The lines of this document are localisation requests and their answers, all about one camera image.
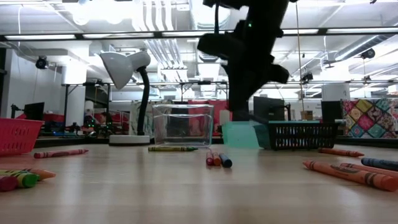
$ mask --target table surface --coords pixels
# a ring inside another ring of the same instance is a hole
[[[206,150],[147,152],[146,147],[65,146],[84,155],[2,157],[56,172],[32,189],[0,193],[0,223],[398,223],[398,192],[385,192],[304,168],[360,159],[316,151],[212,146],[233,161],[207,167]],[[335,146],[398,161],[396,149]]]

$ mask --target colorful quilt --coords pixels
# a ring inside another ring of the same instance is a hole
[[[386,98],[343,101],[346,135],[354,138],[396,138],[394,103]]]

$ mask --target pink basket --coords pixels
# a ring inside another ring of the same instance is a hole
[[[43,121],[0,118],[0,156],[32,152]]]

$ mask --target white column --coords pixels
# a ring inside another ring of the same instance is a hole
[[[81,62],[69,62],[67,66],[62,67],[63,84],[81,84],[86,82],[87,67]],[[65,87],[62,88],[61,102],[65,102]],[[67,106],[67,123],[72,125],[76,122],[77,125],[83,124],[84,110],[85,110],[85,95],[86,87],[78,86],[68,95]]]
[[[349,84],[327,84],[322,86],[322,101],[349,100]]]

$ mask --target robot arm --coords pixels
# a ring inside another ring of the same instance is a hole
[[[274,65],[271,55],[275,40],[283,36],[280,28],[287,6],[297,0],[204,0],[209,7],[240,9],[248,6],[245,20],[232,33],[205,34],[198,50],[228,61],[223,66],[229,79],[229,110],[240,110],[258,89],[269,81],[287,83],[289,72]]]

